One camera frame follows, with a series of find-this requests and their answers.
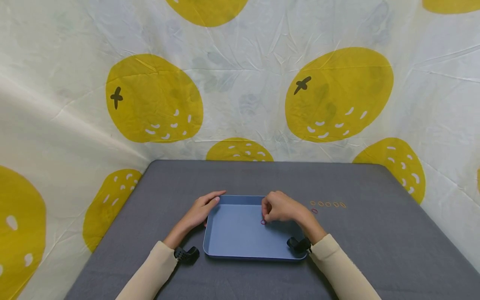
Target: sleeve cuff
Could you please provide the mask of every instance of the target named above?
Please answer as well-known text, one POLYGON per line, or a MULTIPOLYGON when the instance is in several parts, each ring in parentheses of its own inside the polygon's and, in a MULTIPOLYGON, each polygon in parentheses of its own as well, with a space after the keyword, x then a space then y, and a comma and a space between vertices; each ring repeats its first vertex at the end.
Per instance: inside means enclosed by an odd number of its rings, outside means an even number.
POLYGON ((318 260, 324 260, 328 256, 337 252, 340 249, 338 243, 334 240, 332 235, 327 234, 323 239, 318 241, 311 248, 311 255, 313 255, 318 260))

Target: white dot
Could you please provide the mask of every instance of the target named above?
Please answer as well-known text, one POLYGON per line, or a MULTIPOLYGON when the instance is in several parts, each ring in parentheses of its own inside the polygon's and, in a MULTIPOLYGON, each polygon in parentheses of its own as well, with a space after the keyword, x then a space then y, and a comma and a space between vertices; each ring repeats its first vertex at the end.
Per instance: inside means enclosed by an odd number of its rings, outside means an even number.
POLYGON ((7 224, 10 226, 11 229, 17 230, 18 229, 18 224, 17 224, 17 219, 15 219, 14 216, 8 216, 7 217, 7 224))
POLYGON ((24 259, 25 259, 25 266, 28 267, 33 262, 33 255, 31 253, 29 253, 29 254, 25 255, 24 259))

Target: gray tablecloth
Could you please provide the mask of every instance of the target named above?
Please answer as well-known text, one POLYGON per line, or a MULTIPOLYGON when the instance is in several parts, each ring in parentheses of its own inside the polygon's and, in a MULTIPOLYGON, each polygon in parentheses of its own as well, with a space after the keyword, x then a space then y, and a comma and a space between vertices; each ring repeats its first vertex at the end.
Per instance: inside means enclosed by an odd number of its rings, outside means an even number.
MULTIPOLYGON (((223 189, 282 190, 316 208, 323 227, 384 300, 480 299, 480 275, 384 167, 173 160, 149 166, 66 299, 115 299, 192 202, 223 189)), ((203 254, 203 237, 198 228, 185 240, 183 247, 196 246, 201 256, 194 265, 179 265, 159 299, 336 299, 309 258, 216 260, 203 254)))

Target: finger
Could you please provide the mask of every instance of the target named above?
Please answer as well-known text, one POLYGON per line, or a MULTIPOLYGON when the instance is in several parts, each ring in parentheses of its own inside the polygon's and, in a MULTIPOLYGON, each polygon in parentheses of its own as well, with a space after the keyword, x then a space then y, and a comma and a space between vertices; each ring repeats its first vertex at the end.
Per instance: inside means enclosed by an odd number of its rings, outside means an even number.
POLYGON ((215 191, 215 192, 210 192, 208 193, 207 195, 205 196, 202 196, 200 198, 198 198, 199 202, 203 205, 207 204, 208 201, 210 201, 211 199, 215 198, 215 197, 218 197, 220 195, 223 195, 225 194, 227 191, 215 191))
POLYGON ((208 211, 210 212, 212 210, 212 208, 215 207, 215 205, 218 204, 218 201, 220 201, 220 197, 215 197, 213 198, 212 200, 210 200, 209 203, 205 204, 205 207, 208 209, 208 211))
POLYGON ((272 215, 265 215, 265 216, 264 216, 264 220, 265 220, 267 223, 270 222, 270 221, 273 221, 273 220, 272 220, 272 215))
POLYGON ((262 215, 265 216, 269 213, 269 202, 268 202, 268 199, 267 197, 263 198, 262 199, 262 215))

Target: beige sleeve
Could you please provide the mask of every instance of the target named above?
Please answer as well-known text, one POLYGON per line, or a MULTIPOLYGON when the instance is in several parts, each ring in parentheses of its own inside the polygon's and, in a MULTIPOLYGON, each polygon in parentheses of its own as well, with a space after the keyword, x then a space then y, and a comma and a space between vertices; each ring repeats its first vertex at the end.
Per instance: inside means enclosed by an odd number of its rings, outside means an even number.
POLYGON ((311 258, 340 300, 380 299, 371 284, 328 234, 312 246, 311 258))
POLYGON ((133 274, 117 300, 152 300, 172 274, 177 259, 173 250, 157 242, 143 265, 133 274))

